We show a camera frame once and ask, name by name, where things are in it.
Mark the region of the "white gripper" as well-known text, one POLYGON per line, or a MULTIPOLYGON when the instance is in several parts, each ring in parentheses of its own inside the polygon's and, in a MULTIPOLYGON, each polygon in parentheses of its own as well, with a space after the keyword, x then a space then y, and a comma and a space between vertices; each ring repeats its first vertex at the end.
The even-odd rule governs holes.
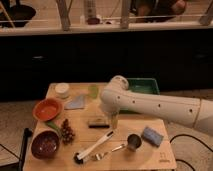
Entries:
POLYGON ((112 129, 116 129, 118 125, 118 110, 114 106, 102 104, 101 110, 107 117, 111 117, 111 126, 112 129))

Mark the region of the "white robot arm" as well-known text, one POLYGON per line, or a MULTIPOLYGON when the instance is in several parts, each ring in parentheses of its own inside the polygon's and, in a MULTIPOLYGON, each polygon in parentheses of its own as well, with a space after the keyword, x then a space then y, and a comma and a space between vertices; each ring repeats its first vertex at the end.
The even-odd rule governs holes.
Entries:
POLYGON ((111 116, 129 110, 168 120, 213 136, 213 101, 136 93, 121 75, 114 76, 100 93, 102 110, 111 116))

